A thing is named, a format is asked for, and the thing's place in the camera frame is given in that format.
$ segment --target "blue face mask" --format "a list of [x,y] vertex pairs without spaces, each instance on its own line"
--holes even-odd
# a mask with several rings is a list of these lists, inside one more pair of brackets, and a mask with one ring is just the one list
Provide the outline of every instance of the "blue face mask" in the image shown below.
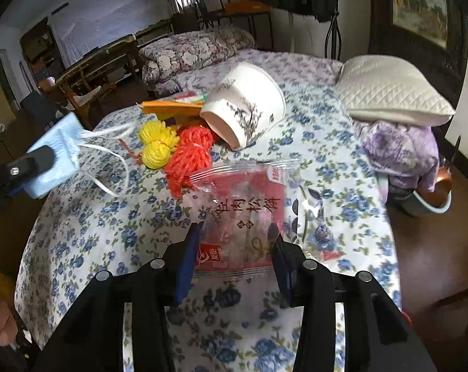
[[[79,170],[79,153],[81,151],[81,147],[87,147],[112,154],[118,157],[118,159],[120,159],[124,164],[126,176],[123,189],[121,190],[122,194],[126,191],[129,184],[129,168],[123,157],[105,147],[94,144],[85,144],[85,141],[93,137],[101,137],[112,140],[123,138],[132,132],[134,126],[134,123],[127,123],[102,131],[87,131],[82,127],[76,115],[74,113],[69,113],[54,127],[48,130],[46,134],[37,140],[37,142],[35,142],[35,144],[27,151],[31,152],[43,145],[48,145],[55,153],[55,162],[51,169],[26,183],[24,185],[24,190],[32,198],[41,197],[47,194],[47,192],[49,192],[54,187],[74,176],[74,174],[76,174],[76,172]],[[106,134],[115,133],[122,130],[123,132],[115,137],[105,137]],[[108,194],[111,194],[114,197],[119,196],[119,194],[110,190],[95,177],[87,174],[84,171],[82,172],[86,177],[95,182],[98,187],[100,187]]]

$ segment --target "wooden cabinet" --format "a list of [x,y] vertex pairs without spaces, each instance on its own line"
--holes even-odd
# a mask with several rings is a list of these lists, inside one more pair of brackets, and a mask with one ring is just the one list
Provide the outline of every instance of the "wooden cabinet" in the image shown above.
[[[29,115],[19,111],[16,116],[17,119],[0,134],[0,165],[24,155],[42,136],[42,131]],[[22,191],[0,210],[0,272],[14,281],[27,239],[44,202],[45,199],[33,200]]]

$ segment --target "quilted pillow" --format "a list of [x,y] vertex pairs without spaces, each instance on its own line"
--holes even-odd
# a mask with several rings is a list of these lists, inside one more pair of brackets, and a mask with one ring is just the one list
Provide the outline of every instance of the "quilted pillow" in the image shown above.
[[235,27],[180,33],[143,47],[143,80],[151,85],[191,70],[217,64],[255,47],[253,37]]
[[455,114],[413,64],[397,57],[349,59],[335,89],[349,115],[359,120],[440,126]]

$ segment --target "screw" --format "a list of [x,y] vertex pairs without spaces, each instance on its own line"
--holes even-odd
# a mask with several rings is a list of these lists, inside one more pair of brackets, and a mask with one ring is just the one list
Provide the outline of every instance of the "screw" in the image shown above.
[[159,269],[165,266],[165,262],[162,259],[152,260],[150,263],[152,268]]
[[101,270],[98,273],[96,273],[96,279],[98,281],[105,281],[106,279],[108,279],[109,276],[110,273],[106,270]]
[[358,278],[365,283],[369,283],[372,280],[372,275],[368,271],[360,271]]
[[303,261],[303,267],[307,270],[314,270],[318,267],[318,263],[313,259],[306,259]]

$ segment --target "yellow yarn ball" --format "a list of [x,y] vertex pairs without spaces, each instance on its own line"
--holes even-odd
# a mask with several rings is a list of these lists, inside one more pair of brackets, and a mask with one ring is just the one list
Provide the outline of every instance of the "yellow yarn ball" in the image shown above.
[[159,169],[165,166],[170,160],[170,148],[158,141],[146,144],[141,152],[143,164],[151,169]]
[[164,121],[148,121],[139,130],[139,139],[145,144],[141,159],[151,168],[158,169],[170,160],[171,152],[179,142],[179,136]]

